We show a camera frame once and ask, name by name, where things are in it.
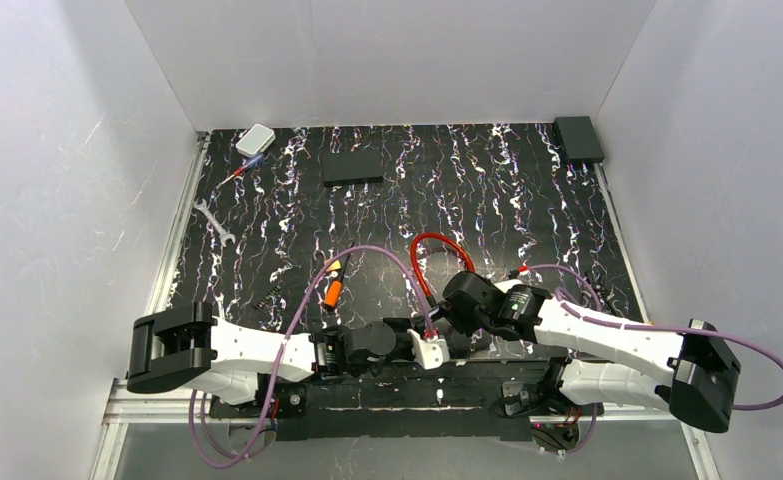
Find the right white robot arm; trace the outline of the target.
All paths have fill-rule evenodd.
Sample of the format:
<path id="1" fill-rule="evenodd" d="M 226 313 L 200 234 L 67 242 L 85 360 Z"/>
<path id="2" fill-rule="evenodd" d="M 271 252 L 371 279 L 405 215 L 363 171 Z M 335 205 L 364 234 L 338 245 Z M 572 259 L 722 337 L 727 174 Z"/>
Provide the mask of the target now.
<path id="1" fill-rule="evenodd" d="M 461 333 L 484 330 L 592 355 L 590 361 L 550 360 L 538 385 L 519 395 L 519 402 L 634 405 L 667 411 L 707 432 L 729 429 L 741 364 L 709 323 L 664 331 L 520 281 L 494 284 L 472 272 L 451 278 L 438 310 Z"/>

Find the brass padlock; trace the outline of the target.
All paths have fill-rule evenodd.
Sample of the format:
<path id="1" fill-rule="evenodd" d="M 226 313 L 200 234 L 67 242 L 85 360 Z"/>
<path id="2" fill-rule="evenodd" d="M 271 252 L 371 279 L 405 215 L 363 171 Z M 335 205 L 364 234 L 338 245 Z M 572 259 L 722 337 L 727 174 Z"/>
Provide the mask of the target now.
<path id="1" fill-rule="evenodd" d="M 330 263 L 328 267 L 325 269 L 325 272 L 327 274 L 332 274 L 334 272 L 338 272 L 342 269 L 342 264 L 340 260 L 335 260 L 334 262 Z"/>

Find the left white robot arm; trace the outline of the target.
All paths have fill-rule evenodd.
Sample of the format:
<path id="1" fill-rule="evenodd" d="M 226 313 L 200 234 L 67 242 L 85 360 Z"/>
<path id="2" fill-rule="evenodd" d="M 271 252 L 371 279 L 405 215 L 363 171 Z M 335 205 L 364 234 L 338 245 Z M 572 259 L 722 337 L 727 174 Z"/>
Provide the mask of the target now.
<path id="1" fill-rule="evenodd" d="M 396 360 L 431 370 L 448 359 L 444 339 L 391 320 L 286 336 L 221 321 L 212 304 L 194 302 L 135 321 L 127 389 L 191 388 L 242 405 L 259 398 L 267 378 L 296 383 L 376 375 Z"/>

